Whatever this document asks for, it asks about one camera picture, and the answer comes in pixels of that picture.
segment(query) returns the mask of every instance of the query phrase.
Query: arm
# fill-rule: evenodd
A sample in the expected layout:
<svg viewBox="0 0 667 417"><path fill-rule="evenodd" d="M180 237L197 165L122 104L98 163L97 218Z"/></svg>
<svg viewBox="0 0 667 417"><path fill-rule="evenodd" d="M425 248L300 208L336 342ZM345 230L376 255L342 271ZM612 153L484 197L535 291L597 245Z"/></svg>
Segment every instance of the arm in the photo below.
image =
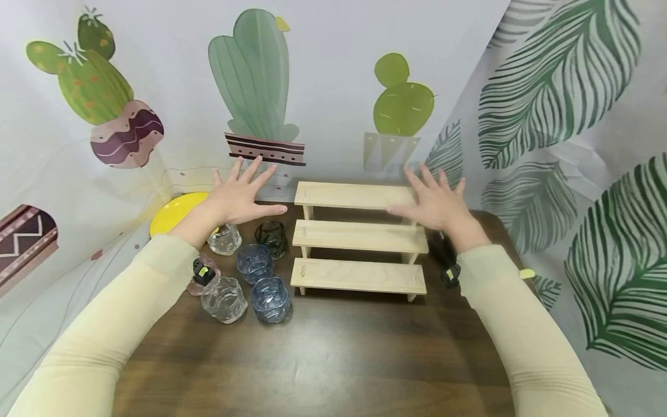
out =
<svg viewBox="0 0 667 417"><path fill-rule="evenodd" d="M522 282L502 246L492 245L463 201L465 180L450 190L422 164L422 183L406 175L419 197L416 207L388 211L442 230L461 265L461 294L477 311L508 374L516 415L606 417L602 401L565 335Z"/></svg>
<svg viewBox="0 0 667 417"><path fill-rule="evenodd" d="M261 158L215 186L169 235L155 236L132 263L72 322L53 345L9 412L10 417L110 416L116 381L134 349L183 293L192 262L213 229L224 223L284 213L254 197L275 166L251 181Z"/></svg>

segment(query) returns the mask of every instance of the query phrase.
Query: wooden shelf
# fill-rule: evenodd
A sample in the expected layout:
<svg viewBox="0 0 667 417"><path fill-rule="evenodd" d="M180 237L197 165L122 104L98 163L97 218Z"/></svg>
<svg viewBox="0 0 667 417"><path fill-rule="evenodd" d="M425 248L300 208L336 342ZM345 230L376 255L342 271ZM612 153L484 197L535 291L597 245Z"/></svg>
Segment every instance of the wooden shelf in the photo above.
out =
<svg viewBox="0 0 667 417"><path fill-rule="evenodd" d="M426 254L422 226L297 220L292 244L330 249Z"/></svg>
<svg viewBox="0 0 667 417"><path fill-rule="evenodd" d="M399 292L411 302L426 294L422 267L413 265L428 253L424 228L405 224L323 222L313 220L313 207L384 210L388 205L416 205L412 188L392 185L358 185L301 181L294 204L303 206L304 220L297 220L292 244L301 246L302 259L294 261L291 284L306 288L331 288L373 292ZM319 260L310 248L399 252L402 264Z"/></svg>
<svg viewBox="0 0 667 417"><path fill-rule="evenodd" d="M384 210L391 204L416 205L416 199L410 187L301 181L296 189L294 204Z"/></svg>
<svg viewBox="0 0 667 417"><path fill-rule="evenodd" d="M407 294L426 294L419 265L381 264L322 259L294 260L291 284L302 288L328 288Z"/></svg>

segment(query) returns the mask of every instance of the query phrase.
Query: hand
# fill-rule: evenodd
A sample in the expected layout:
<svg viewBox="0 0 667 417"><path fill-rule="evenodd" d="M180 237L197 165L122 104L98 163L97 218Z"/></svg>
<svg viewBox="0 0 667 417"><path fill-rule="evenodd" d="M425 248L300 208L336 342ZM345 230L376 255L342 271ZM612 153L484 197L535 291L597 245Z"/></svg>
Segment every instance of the hand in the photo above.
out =
<svg viewBox="0 0 667 417"><path fill-rule="evenodd" d="M417 221L430 229L442 230L452 239L458 253L490 244L480 223L470 214L463 200L466 179L462 178L454 190L450 189L447 175L440 169L440 184L428 168L420 164L424 182L405 168L408 181L417 193L417 206L391 205L387 211L397 216Z"/></svg>
<svg viewBox="0 0 667 417"><path fill-rule="evenodd" d="M213 189L208 197L194 207L169 234L179 236L193 247L200 248L218 226L226 223L241 224L263 216L285 213L287 207L281 204L255 204L255 195L273 175L275 165L252 181L261 164L261 156L239 177L242 163L243 158L239 157L225 181L222 181L217 170L213 171Z"/></svg>
<svg viewBox="0 0 667 417"><path fill-rule="evenodd" d="M213 171L213 189L206 200L198 205L200 216L210 218L215 227L225 223L241 224L264 216L276 216L287 211L287 207L255 204L255 195L275 173L272 165L254 181L253 176L261 164L261 156L255 158L246 171L241 173L243 158L236 159L229 177L223 181L217 170Z"/></svg>

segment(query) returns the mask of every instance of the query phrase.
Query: green cactus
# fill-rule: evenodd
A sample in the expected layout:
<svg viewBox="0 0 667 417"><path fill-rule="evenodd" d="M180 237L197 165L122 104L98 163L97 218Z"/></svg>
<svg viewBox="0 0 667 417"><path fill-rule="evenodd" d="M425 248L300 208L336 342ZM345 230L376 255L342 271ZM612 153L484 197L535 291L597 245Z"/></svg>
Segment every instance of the green cactus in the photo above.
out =
<svg viewBox="0 0 667 417"><path fill-rule="evenodd" d="M104 23L99 21L102 14L96 14L96 8L90 10L86 6L85 9L86 12L82 13L79 18L79 46L84 51L92 49L102 58L110 60L116 51L116 42L113 40L113 34Z"/></svg>
<svg viewBox="0 0 667 417"><path fill-rule="evenodd" d="M422 84L408 83L410 68L399 53L388 53L375 66L378 81L387 87L373 108L378 133L412 137L433 112L433 92Z"/></svg>
<svg viewBox="0 0 667 417"><path fill-rule="evenodd" d="M289 61L285 36L275 17L260 9L241 13L233 37L209 44L209 62L217 88L238 135L293 141L299 128L285 125Z"/></svg>
<svg viewBox="0 0 667 417"><path fill-rule="evenodd" d="M114 120L123 112L134 93L125 78L108 59L115 51L113 35L99 21L96 9L79 18L79 42L67 51L44 41L26 46L28 59L42 71L58 76L67 104L79 117L93 125Z"/></svg>

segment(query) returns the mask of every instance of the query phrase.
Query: black object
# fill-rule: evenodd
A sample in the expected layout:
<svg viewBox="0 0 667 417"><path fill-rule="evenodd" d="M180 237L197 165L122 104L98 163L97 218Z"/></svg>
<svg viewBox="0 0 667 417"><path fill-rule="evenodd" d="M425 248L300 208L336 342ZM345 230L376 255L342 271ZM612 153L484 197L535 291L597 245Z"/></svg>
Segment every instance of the black object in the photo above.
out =
<svg viewBox="0 0 667 417"><path fill-rule="evenodd" d="M456 263L456 251L449 236L443 233L431 234L428 237L428 247L430 253L442 267L440 279L447 285L447 288L458 287L461 267Z"/></svg>
<svg viewBox="0 0 667 417"><path fill-rule="evenodd" d="M195 261L192 263L192 270L194 271L195 275L192 277L193 280L200 286L207 286L209 282L215 277L215 271L206 265L201 261L201 259L197 258Z"/></svg>
<svg viewBox="0 0 667 417"><path fill-rule="evenodd" d="M285 225L281 222L263 222L255 230L255 239L260 245L266 246L273 260L280 259L287 253Z"/></svg>

